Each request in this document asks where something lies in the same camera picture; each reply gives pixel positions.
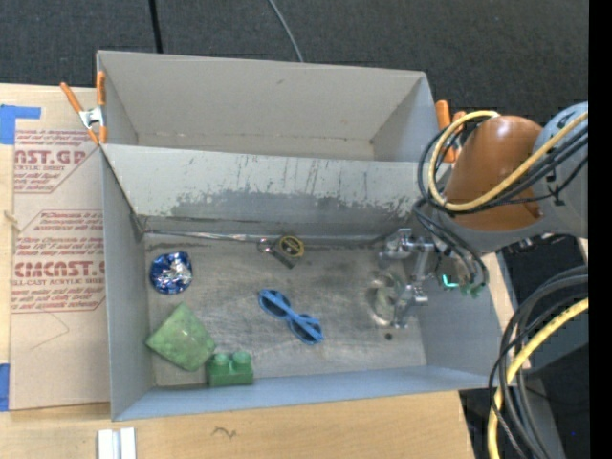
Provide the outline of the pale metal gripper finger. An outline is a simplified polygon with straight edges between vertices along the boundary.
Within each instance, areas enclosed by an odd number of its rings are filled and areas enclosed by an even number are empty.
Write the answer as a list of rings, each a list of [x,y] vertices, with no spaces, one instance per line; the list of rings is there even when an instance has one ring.
[[[391,326],[399,329],[406,328],[408,318],[414,312],[414,309],[427,304],[428,296],[420,284],[403,286],[393,306]]]
[[[398,229],[384,239],[378,257],[381,262],[403,260],[421,249],[422,240],[412,229]]]

